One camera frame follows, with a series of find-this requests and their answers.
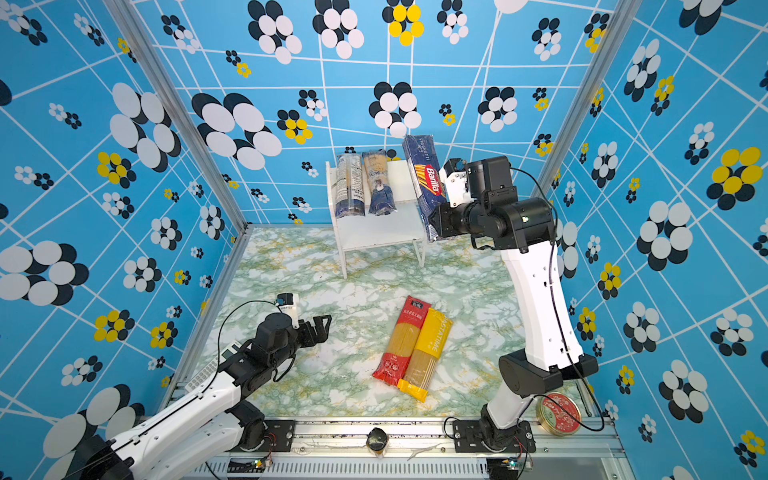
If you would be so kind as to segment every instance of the white rack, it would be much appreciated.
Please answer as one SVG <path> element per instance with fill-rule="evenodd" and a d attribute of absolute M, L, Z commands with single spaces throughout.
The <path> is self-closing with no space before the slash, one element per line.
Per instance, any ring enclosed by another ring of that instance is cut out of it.
<path fill-rule="evenodd" d="M 333 232 L 339 248 L 341 271 L 346 278 L 346 252 L 366 248 L 385 247 L 400 243 L 412 243 L 419 266 L 424 267 L 426 255 L 426 233 L 419 215 L 416 192 L 404 160 L 387 162 L 389 186 L 395 198 L 397 211 L 389 215 L 368 214 L 371 193 L 367 178 L 363 179 L 363 191 L 366 200 L 366 215 L 336 218 L 336 202 L 333 184 L 336 182 L 336 168 L 326 162 L 326 183 L 328 186 L 328 204 L 330 206 Z"/>

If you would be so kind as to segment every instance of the blue wallpaper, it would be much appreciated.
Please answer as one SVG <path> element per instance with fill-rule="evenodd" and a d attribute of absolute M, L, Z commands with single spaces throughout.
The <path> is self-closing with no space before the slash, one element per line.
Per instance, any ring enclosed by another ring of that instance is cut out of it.
<path fill-rule="evenodd" d="M 616 3 L 133 2 L 253 223 L 329 223 L 325 163 L 406 133 L 537 175 Z"/>
<path fill-rule="evenodd" d="M 638 478 L 768 477 L 768 4 L 645 0 L 552 183 Z"/>
<path fill-rule="evenodd" d="M 152 414 L 237 233 L 95 0 L 0 0 L 0 478 Z"/>

